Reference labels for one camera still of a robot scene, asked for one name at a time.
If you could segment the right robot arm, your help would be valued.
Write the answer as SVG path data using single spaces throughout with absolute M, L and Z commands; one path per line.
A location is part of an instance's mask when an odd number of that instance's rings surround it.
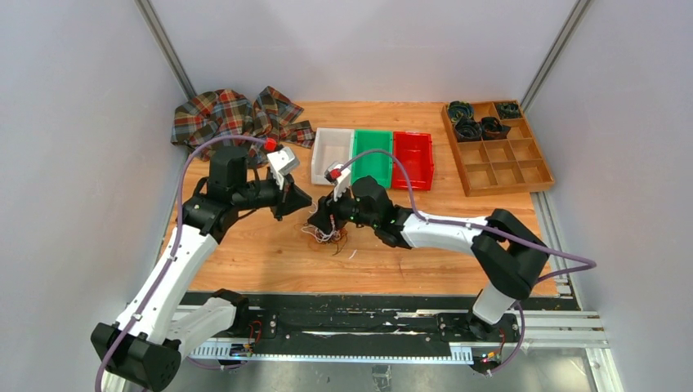
M 544 243 L 507 210 L 476 218 L 426 214 L 393 203 L 370 176 L 320 198 L 308 223 L 324 234 L 352 223 L 371 228 L 389 247 L 474 256 L 489 280 L 467 317 L 467 330 L 480 341 L 497 333 L 505 312 L 530 296 L 549 258 Z

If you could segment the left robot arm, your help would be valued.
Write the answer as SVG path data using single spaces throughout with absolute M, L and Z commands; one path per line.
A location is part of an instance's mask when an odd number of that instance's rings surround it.
M 246 296 L 226 289 L 214 292 L 198 309 L 174 320 L 183 296 L 201 265 L 228 229 L 262 209 L 281 221 L 312 203 L 291 175 L 299 160 L 289 147 L 268 153 L 265 179 L 248 180 L 248 151 L 220 148 L 209 163 L 208 176 L 181 205 L 177 225 L 165 253 L 132 302 L 111 324 L 98 323 L 91 342 L 101 359 L 95 389 L 102 390 L 105 373 L 150 391 L 166 389 L 181 363 L 207 339 L 220 332 L 250 341 L 262 334 L 252 320 Z

